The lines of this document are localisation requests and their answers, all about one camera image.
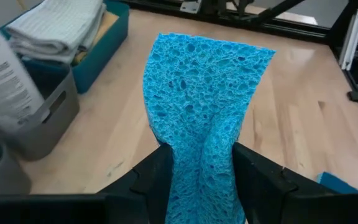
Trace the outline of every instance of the white towel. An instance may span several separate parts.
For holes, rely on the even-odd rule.
[[[78,46],[87,43],[91,27],[98,30],[93,24],[104,11],[102,0],[45,0],[8,24],[6,30],[16,52],[71,63]]]

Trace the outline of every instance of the blue sponge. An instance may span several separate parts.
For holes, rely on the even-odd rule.
[[[244,223],[231,148],[273,50],[160,34],[144,73],[150,126],[173,148],[166,223]]]

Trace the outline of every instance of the wooden surface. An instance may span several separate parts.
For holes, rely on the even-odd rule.
[[[131,11],[129,36],[87,94],[55,150],[23,162],[32,193],[97,192],[157,148],[142,76],[159,32],[203,35],[275,49],[239,142],[314,179],[330,171],[358,188],[358,104],[330,49],[298,40]]]
[[[236,7],[231,2],[226,3],[226,8],[230,10],[236,10]],[[259,14],[264,10],[265,8],[262,7],[248,5],[245,9],[245,12],[251,14]],[[293,22],[302,22],[305,24],[318,25],[316,19],[313,16],[304,16],[292,12],[283,12],[280,15],[278,15],[276,18],[293,21]]]

